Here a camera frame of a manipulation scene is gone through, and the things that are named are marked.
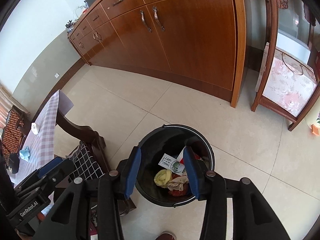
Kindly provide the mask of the small potted plant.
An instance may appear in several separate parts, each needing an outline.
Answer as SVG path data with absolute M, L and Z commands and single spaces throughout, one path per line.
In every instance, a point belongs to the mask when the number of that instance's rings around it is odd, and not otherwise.
M 67 24 L 65 25 L 67 33 L 70 33 L 74 29 L 74 25 L 75 25 L 75 22 L 72 20 L 69 20 L 67 22 Z

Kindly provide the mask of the long wooden sideboard cabinet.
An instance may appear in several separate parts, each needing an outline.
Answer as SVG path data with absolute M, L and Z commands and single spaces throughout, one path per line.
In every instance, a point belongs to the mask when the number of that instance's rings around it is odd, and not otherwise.
M 232 107 L 238 103 L 244 0 L 95 0 L 68 39 L 89 65 L 184 85 Z

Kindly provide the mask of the yellow cloth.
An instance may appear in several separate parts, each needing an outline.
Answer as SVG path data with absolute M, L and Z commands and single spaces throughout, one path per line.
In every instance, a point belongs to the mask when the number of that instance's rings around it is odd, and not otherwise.
M 166 188 L 168 182 L 172 180 L 172 171 L 167 169 L 160 170 L 153 180 L 157 186 Z

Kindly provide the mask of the beige cloth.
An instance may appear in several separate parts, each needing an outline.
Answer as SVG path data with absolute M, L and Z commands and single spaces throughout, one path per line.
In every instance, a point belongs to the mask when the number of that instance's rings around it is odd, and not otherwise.
M 186 175 L 176 177 L 167 183 L 167 188 L 170 191 L 183 191 L 184 190 L 184 185 L 189 183 L 189 179 Z

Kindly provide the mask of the black cast iron teapot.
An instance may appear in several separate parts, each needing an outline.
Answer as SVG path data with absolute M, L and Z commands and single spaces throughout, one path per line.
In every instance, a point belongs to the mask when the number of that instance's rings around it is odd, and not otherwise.
M 12 174 L 16 174 L 19 169 L 20 159 L 17 153 L 11 153 L 9 156 L 8 170 Z

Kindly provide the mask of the pink checkered tablecloth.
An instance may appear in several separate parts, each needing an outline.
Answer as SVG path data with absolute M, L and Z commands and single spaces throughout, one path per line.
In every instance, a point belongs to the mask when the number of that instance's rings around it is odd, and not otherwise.
M 29 160 L 21 159 L 18 172 L 9 176 L 15 186 L 36 169 L 54 159 L 54 132 L 57 113 L 66 115 L 72 107 L 72 101 L 61 90 L 50 97 L 35 120 L 35 124 L 39 127 L 39 133 L 29 132 L 22 147 L 29 147 Z

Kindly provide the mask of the black trash bin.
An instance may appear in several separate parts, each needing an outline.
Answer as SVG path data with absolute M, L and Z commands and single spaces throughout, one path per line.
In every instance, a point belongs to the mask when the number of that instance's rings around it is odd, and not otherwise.
M 183 161 L 190 148 L 209 170 L 215 167 L 214 152 L 197 130 L 180 124 L 163 125 L 147 134 L 138 144 L 141 163 L 136 179 L 138 192 L 163 207 L 178 207 L 195 200 Z

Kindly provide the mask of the white printed paper package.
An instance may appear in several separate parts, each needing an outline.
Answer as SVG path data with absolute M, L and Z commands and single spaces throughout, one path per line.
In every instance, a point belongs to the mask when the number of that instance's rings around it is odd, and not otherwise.
M 164 154 L 158 164 L 176 175 L 183 176 L 185 173 L 185 165 L 168 154 Z

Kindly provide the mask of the light blue paper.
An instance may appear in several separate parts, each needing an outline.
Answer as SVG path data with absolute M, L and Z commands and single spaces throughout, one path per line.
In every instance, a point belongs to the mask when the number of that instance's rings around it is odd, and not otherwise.
M 29 162 L 30 160 L 30 150 L 29 147 L 25 147 L 19 151 L 20 158 L 24 161 Z

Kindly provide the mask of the red patterned floor rug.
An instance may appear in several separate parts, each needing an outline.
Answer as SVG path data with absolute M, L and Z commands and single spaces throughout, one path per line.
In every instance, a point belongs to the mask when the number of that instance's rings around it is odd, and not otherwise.
M 91 207 L 89 215 L 89 233 L 90 236 L 95 236 L 98 234 L 97 204 Z

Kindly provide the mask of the floral pink storage box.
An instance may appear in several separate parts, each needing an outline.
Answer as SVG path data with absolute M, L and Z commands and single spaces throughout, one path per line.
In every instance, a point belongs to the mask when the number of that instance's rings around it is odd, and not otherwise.
M 276 48 L 263 96 L 297 117 L 312 96 L 317 81 L 307 65 L 310 51 L 285 52 Z

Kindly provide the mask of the wooden chair with checkered cushion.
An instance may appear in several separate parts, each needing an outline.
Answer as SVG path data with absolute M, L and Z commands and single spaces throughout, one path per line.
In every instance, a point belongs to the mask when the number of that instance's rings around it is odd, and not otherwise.
M 56 124 L 72 137 L 79 139 L 76 148 L 66 156 L 75 167 L 68 177 L 69 182 L 77 177 L 84 180 L 96 179 L 110 172 L 106 159 L 106 144 L 98 132 L 89 126 L 72 123 L 61 111 L 57 112 Z

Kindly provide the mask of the white tissue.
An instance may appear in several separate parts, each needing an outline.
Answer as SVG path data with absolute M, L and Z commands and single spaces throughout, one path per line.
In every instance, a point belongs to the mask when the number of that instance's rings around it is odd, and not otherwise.
M 37 123 L 35 122 L 32 122 L 31 123 L 31 131 L 34 135 L 38 135 L 39 132 L 40 132 L 40 125 L 38 125 Z

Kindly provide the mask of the carved wooden side stand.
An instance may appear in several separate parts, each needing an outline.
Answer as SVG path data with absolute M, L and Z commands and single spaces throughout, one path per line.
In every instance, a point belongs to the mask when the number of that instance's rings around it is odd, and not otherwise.
M 265 0 L 266 44 L 252 111 L 262 105 L 289 120 L 293 131 L 307 116 L 319 98 L 319 50 L 314 42 L 319 41 L 319 0 Z M 297 55 L 310 51 L 307 65 L 315 74 L 317 86 L 297 117 L 263 96 L 276 48 Z

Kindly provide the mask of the wooden carved sofa bench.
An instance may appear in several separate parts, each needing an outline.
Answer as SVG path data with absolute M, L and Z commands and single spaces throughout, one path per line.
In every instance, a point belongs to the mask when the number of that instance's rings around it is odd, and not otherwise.
M 30 129 L 31 121 L 27 113 L 13 106 L 8 113 L 1 137 L 1 151 L 7 166 L 10 155 L 22 149 Z

